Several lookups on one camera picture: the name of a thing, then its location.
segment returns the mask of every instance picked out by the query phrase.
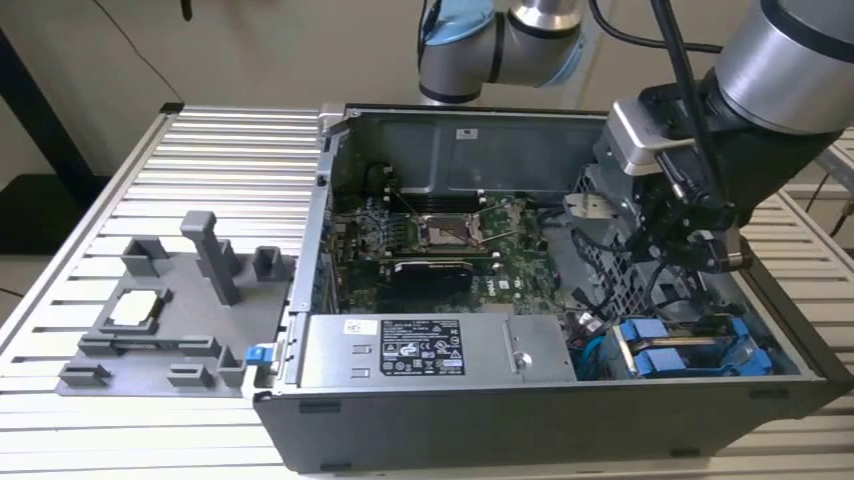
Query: gray fixture stand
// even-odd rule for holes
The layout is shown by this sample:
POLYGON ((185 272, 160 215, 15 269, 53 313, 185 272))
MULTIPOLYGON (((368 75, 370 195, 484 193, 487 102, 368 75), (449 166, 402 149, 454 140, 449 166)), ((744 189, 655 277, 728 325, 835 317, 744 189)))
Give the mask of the gray fixture stand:
POLYGON ((166 254, 153 237, 130 241, 118 281, 80 351, 60 373, 61 395, 238 397, 246 348, 266 343, 285 306, 293 260, 274 247, 234 255, 213 235, 210 212, 189 212, 181 232, 194 254, 166 254), (114 322, 121 295, 153 291, 137 325, 114 322))

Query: warning label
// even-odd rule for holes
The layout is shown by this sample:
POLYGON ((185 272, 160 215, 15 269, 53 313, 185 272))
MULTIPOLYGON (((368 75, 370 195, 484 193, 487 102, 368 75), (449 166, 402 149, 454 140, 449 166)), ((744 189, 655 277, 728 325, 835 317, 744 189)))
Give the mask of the warning label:
POLYGON ((382 375, 464 375, 458 320, 382 320, 382 375))

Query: metal frame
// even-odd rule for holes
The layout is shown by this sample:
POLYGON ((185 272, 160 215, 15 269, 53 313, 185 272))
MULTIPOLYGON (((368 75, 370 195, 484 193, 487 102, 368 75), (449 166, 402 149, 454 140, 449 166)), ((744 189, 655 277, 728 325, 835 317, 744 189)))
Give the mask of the metal frame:
MULTIPOLYGON (((388 115, 389 118, 397 119, 401 114, 406 119, 429 115, 433 122, 438 122, 436 118, 461 115, 461 118, 467 119, 464 123, 475 122, 476 117, 492 118, 495 115, 509 115, 517 119, 513 121, 520 122, 529 121, 529 117, 543 115, 553 116, 556 119, 591 118, 577 116, 573 112, 552 115, 551 112, 507 113, 500 109, 491 113, 406 108, 349 108, 346 110, 349 116, 366 115, 368 112, 376 112, 378 118, 388 115)), ((603 123, 604 119, 600 116, 595 118, 603 123)), ((332 140, 346 134, 341 132, 332 140)), ((489 160, 497 162, 497 158, 489 158, 489 160)), ((430 171, 434 171, 436 167, 432 163, 430 167, 430 171)), ((312 191, 309 218, 314 221, 309 221, 306 239, 310 236, 317 245, 322 243, 317 240, 321 236, 321 223, 329 215, 328 188, 328 182, 317 183, 312 191)), ((297 263, 294 297, 298 301, 294 308, 300 312, 317 312, 317 310, 308 310, 312 307, 316 308, 309 299, 316 295, 314 291, 320 285, 316 278, 320 273, 314 265, 317 245, 309 244, 309 241, 304 243, 302 256, 297 263)), ((756 292, 763 292, 776 287, 773 283, 772 278, 763 277, 761 281, 751 284, 751 287, 756 292)), ((736 289, 727 287, 727 291, 732 295, 736 289)), ((580 383, 548 380, 525 381, 524 385, 517 385, 507 379, 499 381, 492 377, 489 377, 491 383, 484 385, 472 374, 471 378, 464 379, 445 377, 421 379, 417 382, 406 382, 405 379, 385 382, 386 379, 382 378, 372 363, 368 364, 349 357, 350 343, 354 340, 345 338, 345 335, 341 336, 340 329, 329 329, 328 325, 314 328, 314 321, 325 325, 329 322, 342 321, 348 316, 340 315, 314 320, 312 315, 312 318, 306 319, 308 325, 302 325, 302 328, 308 329, 309 336, 297 336, 290 333, 288 348, 280 352, 278 360, 285 371, 280 371, 278 376, 292 380, 292 370, 298 369, 301 373, 297 375, 302 379, 314 378, 317 369, 328 368, 326 372, 337 372, 337 369, 345 366, 340 361, 352 361, 349 366, 370 365, 373 369, 370 378, 354 382, 338 379, 340 383, 336 384, 318 384, 306 380, 298 385, 292 382, 282 383, 280 379, 270 386, 272 391, 276 392, 272 396, 269 392, 257 394, 254 409, 285 464, 302 472, 364 470, 365 468, 428 468, 436 464, 475 466, 484 463, 531 462, 532 459, 553 462, 592 458, 660 458, 667 455, 680 455, 680 449, 691 450, 695 452, 692 455, 696 456, 709 455, 760 422, 811 413, 854 386, 854 376, 847 372, 844 375, 831 374, 843 367, 832 358, 827 345, 816 338, 817 335, 805 319, 799 316, 780 315, 785 306, 767 302, 768 299, 783 302, 785 297, 765 295, 763 301, 759 301, 749 289, 745 289, 743 294, 757 311, 765 310, 772 313, 761 316, 761 321, 776 337, 779 346, 796 365, 799 373, 769 377, 647 379, 580 383), (320 341, 324 345, 322 349, 317 348, 320 341), (807 355, 811 355, 811 368, 807 368, 804 363, 807 355), (784 392, 784 394, 763 396, 764 401, 756 401, 760 395, 771 391, 784 392), (632 406, 620 408, 627 398, 631 399, 632 406), (673 399, 677 402, 688 402, 691 408, 684 407, 669 411, 667 400, 673 399), (317 402, 322 402, 324 406, 333 405, 329 408, 333 409, 334 415, 321 419, 313 415, 304 415, 302 406, 317 402), (519 429, 517 418, 515 418, 516 421, 500 420, 504 418, 504 412, 520 402, 540 412, 540 417, 528 418, 524 430, 519 429), (725 419, 703 425, 700 417, 693 413, 708 411, 715 408, 715 405, 719 408, 725 405, 723 407, 727 411, 725 419), (585 412, 583 418, 565 415, 567 411, 581 410, 585 412), (644 412, 644 415, 637 417, 637 411, 644 412), (608 417, 611 425, 631 422, 635 428, 631 431, 604 430, 579 443, 577 430, 595 430, 604 416, 608 417), (480 419, 477 431, 454 428, 454 425, 465 424, 467 418, 480 419), (547 426, 540 425, 537 420, 541 418, 549 418, 552 423, 547 426), (372 424, 382 422, 388 422, 394 427, 370 428, 372 424), (685 430, 688 425, 696 428, 685 430), (424 429, 448 432, 448 440, 425 445, 422 444, 424 436, 402 435, 404 431, 424 429), (647 431, 651 430, 659 433, 655 438, 648 438, 647 431), (357 439, 352 438, 353 431, 360 432, 357 439), (386 444, 388 435, 394 434, 398 437, 393 438, 398 441, 386 444), (527 438, 523 443, 511 440, 520 436, 527 438), (680 448, 668 444, 665 439, 679 439, 680 448), (557 451, 553 450, 555 444, 563 446, 557 451), (326 447, 309 449, 305 445, 326 447)), ((472 325, 476 325, 480 317, 479 314, 457 315, 460 323, 473 322, 468 324, 468 328, 473 328, 472 325)), ((386 314, 361 315, 360 318, 389 320, 414 319, 420 316, 386 314)), ((370 343, 374 340, 370 337, 358 341, 370 343)), ((475 360, 467 361, 467 364, 477 365, 487 356, 484 353, 487 351, 481 349, 475 360)))
POLYGON ((829 147, 815 159, 815 163, 827 171, 829 176, 841 184, 847 192, 854 192, 854 160, 849 157, 851 135, 844 132, 836 145, 829 147))
MULTIPOLYGON (((548 111, 548 110, 520 110, 520 109, 484 109, 484 108, 471 108, 471 107, 456 107, 456 108, 450 108, 450 109, 445 109, 444 107, 438 110, 436 110, 434 107, 410 107, 406 105, 388 105, 388 106, 381 106, 381 105, 357 105, 357 104, 348 104, 345 106, 344 112, 342 112, 342 118, 354 118, 361 116, 361 114, 364 113, 377 113, 377 114, 389 114, 389 115, 398 115, 398 114, 408 114, 408 115, 464 115, 465 117, 477 117, 477 116, 484 116, 484 117, 493 117, 493 116, 507 116, 507 117, 517 117, 517 118, 560 118, 560 119, 565 119, 565 118, 579 118, 579 119, 597 119, 604 121, 605 118, 609 120, 609 117, 605 117, 601 114, 596 114, 596 113, 589 113, 589 112, 573 112, 573 111, 548 111)), ((341 142, 341 138, 342 136, 346 135, 345 133, 342 134, 337 134, 334 136, 330 137, 330 143, 326 145, 325 151, 320 156, 320 160, 318 160, 318 170, 317 170, 317 175, 330 175, 332 173, 332 163, 333 163, 333 159, 334 159, 334 155, 337 152, 337 147, 338 144, 341 142)), ((306 221, 306 225, 305 225, 305 239, 306 241, 302 243, 302 247, 301 247, 301 251, 300 251, 300 259, 297 262, 297 270, 296 270, 296 280, 293 283, 293 304, 290 306, 290 312, 296 313, 309 313, 310 312, 310 307, 312 307, 312 293, 316 290, 316 285, 317 285, 317 279, 314 278, 317 275, 317 255, 318 255, 318 247, 321 242, 321 231, 322 231, 322 222, 324 222, 324 218, 326 216, 326 202, 328 202, 328 198, 329 198, 330 192, 329 192, 329 188, 326 184, 317 184, 312 190, 312 197, 310 197, 310 210, 309 210, 309 216, 308 216, 308 221, 306 221)), ((763 306, 760 299, 756 297, 756 295, 753 294, 753 292, 744 288, 747 287, 747 283, 744 282, 744 280, 741 279, 741 274, 733 274, 732 275, 732 280, 733 282, 737 284, 737 286, 741 288, 743 290, 743 294, 745 299, 749 301, 749 303, 753 305, 753 308, 756 309, 756 311, 759 312, 759 316, 763 319, 763 321, 767 324, 767 327, 773 335, 773 337, 776 338, 780 346, 783 347, 784 351, 787 352, 787 354, 791 357, 791 360, 793 362, 793 364, 796 365, 796 368, 799 369, 799 371, 801 372, 800 375, 803 376, 803 378, 808 378, 808 377, 813 377, 813 373, 809 371, 808 368, 805 368, 805 363, 803 358, 800 358, 800 355, 804 355, 804 351, 803 350, 797 350, 793 348, 791 341, 788 340, 787 336, 783 334, 781 329, 779 328, 779 326, 776 325, 777 322, 783 321, 783 319, 785 317, 780 317, 777 316, 771 316, 768 315, 768 310, 767 308, 763 306)), ((752 288, 760 288, 763 285, 760 284, 755 284, 752 283, 752 288)), ((799 328, 803 328, 805 326, 805 329, 809 329, 808 327, 808 323, 804 323, 805 321, 797 317, 795 317, 795 320, 800 323, 799 328)), ((296 325, 301 325, 302 322, 300 322, 298 320, 296 321, 296 325)), ((298 353, 301 352, 301 345, 302 345, 302 341, 300 341, 300 337, 297 336, 297 334, 290 331, 288 334, 288 345, 292 345, 292 347, 289 347, 285 351, 281 352, 281 357, 282 359, 286 357, 290 358, 301 358, 298 356, 298 353)), ((820 345, 819 343, 812 343, 811 346, 816 349, 823 348, 825 349, 825 345, 820 345)), ((288 381, 285 381, 285 384, 293 384, 294 383, 294 372, 293 370, 297 370, 298 368, 301 368, 301 364, 294 364, 293 362, 286 362, 282 361, 282 365, 284 365, 284 369, 282 372, 280 372, 278 377, 280 378, 286 378, 288 381)), ((743 380, 743 379, 731 379, 731 378, 717 378, 717 379, 703 379, 704 382, 711 382, 711 383, 727 383, 731 382, 733 380, 743 380)), ((680 383, 683 382, 683 380, 661 380, 660 382, 656 383, 680 383)), ((464 388, 477 388, 476 386, 467 386, 464 388)), ((276 385, 273 387, 273 390, 280 393, 284 390, 286 390, 285 388, 282 388, 282 385, 276 385)), ((365 391, 394 391, 396 387, 388 387, 388 388, 366 388, 364 389, 365 391)), ((300 393, 302 394, 308 394, 310 392, 310 389, 302 389, 300 388, 297 390, 300 393)))
MULTIPOLYGON (((186 111, 220 112, 224 115, 288 113, 196 107, 186 111)), ((248 400, 64 398, 52 393, 57 364, 64 363, 56 360, 76 348, 74 336, 90 326, 93 312, 102 303, 98 294, 109 290, 122 273, 113 261, 121 248, 121 245, 116 246, 116 238, 120 240, 121 236, 117 233, 101 235, 100 232, 116 212, 122 212, 121 215, 144 214, 144 210, 130 208, 134 202, 153 204, 146 200, 121 200, 121 197, 133 186, 136 172, 145 163, 145 151, 176 121, 182 120, 164 116, 157 118, 18 309, 0 328, 0 345, 5 348, 0 355, 2 473, 44 472, 46 478, 62 480, 101 480, 118 476, 142 479, 153 475, 204 480, 230 479, 238 475, 296 478, 281 466, 248 400), (50 305, 58 298, 88 298, 90 304, 50 305), (30 358, 10 363, 13 351, 26 353, 30 358)), ((245 123, 234 122, 234 117, 221 117, 218 123, 228 122, 245 123)), ((272 131, 256 130, 249 136, 269 136, 272 131)), ((245 129, 221 129, 220 133, 240 135, 245 134, 245 129)), ((244 145, 246 148, 269 147, 261 140, 246 140, 244 145)), ((236 175, 228 180, 230 183, 218 188, 244 189, 242 200, 218 203, 225 211, 233 212, 232 216, 249 214, 258 224, 282 223, 281 209, 289 207, 281 206, 282 202, 264 204, 257 200, 268 196, 253 197, 250 191, 264 190, 269 184, 252 186, 237 175, 253 175, 261 171, 274 175, 280 171, 274 169, 284 169, 282 166, 261 167, 257 163, 290 160, 282 154, 272 155, 264 159, 213 156, 184 159, 192 161, 185 166, 190 166, 193 172, 236 175)), ((170 166, 177 168, 178 164, 172 163, 170 166)), ((157 210, 148 212, 185 209, 186 203, 202 201, 173 198, 160 202, 157 210)), ((771 197, 759 206, 743 233, 783 291, 816 327, 847 370, 854 371, 854 322, 849 318, 854 265, 849 260, 785 194, 771 197)), ((257 237, 232 238, 244 248, 257 241, 257 237)), ((180 248, 180 244, 170 240, 165 244, 169 249, 180 248)), ((803 420, 781 420, 763 425, 709 459, 390 472, 385 478, 414 480, 441 476, 448 479, 517 480, 667 476, 673 479, 713 477, 741 480, 749 477, 751 480, 788 480, 808 477, 839 480, 854 474, 854 456, 848 453, 852 449, 854 396, 848 395, 803 420)))

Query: blue latch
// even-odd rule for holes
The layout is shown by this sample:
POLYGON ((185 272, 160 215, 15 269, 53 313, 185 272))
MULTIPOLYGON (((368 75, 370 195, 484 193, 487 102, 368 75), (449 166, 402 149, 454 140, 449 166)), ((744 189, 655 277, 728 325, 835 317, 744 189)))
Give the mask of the blue latch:
POLYGON ((635 356, 635 366, 641 377, 679 376, 689 371, 675 348, 659 348, 635 356))
POLYGON ((272 365, 272 347, 254 345, 245 349, 245 364, 254 366, 272 365))
POLYGON ((664 322, 657 318, 631 318, 619 327, 627 342, 669 337, 664 322))

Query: aluminum extrusion table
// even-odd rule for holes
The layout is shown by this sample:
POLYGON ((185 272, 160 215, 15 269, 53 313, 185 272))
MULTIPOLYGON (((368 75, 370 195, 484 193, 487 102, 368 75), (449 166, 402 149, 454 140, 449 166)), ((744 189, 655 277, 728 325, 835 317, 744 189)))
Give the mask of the aluminum extrusion table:
MULTIPOLYGON (((160 114, 98 201, 0 328, 0 473, 37 479, 297 478, 244 399, 84 398, 56 375, 124 272, 133 235, 192 251, 178 225, 212 210, 237 252, 298 253, 318 150, 317 112, 185 107, 160 114)), ((854 371, 854 263, 785 194, 743 229, 854 371)), ((385 478, 854 478, 854 396, 765 424, 701 460, 390 472, 385 478)))

